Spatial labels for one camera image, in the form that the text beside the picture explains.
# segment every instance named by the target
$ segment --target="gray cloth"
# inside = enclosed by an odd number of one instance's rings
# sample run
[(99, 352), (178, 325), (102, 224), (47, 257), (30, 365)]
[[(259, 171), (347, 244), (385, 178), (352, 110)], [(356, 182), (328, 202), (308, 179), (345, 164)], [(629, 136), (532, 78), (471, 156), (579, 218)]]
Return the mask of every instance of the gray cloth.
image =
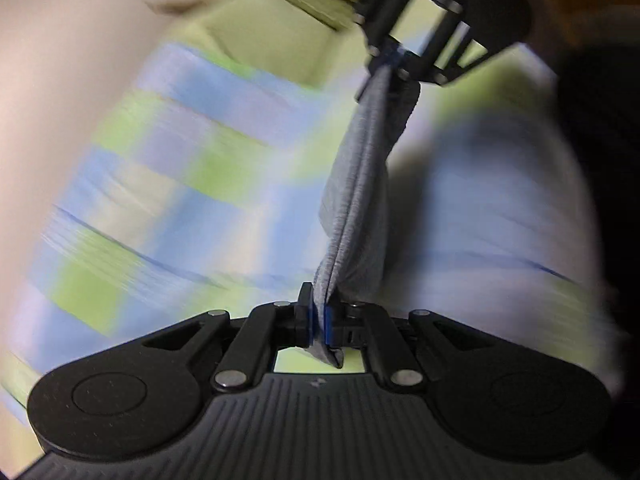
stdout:
[(372, 301), (378, 291), (388, 227), (385, 161), (420, 95), (419, 83), (392, 78), (393, 70), (383, 65), (369, 82), (322, 197), (320, 223), (329, 243), (314, 282), (318, 324), (310, 352), (337, 367), (341, 352), (324, 345), (324, 306), (336, 290), (347, 301)]

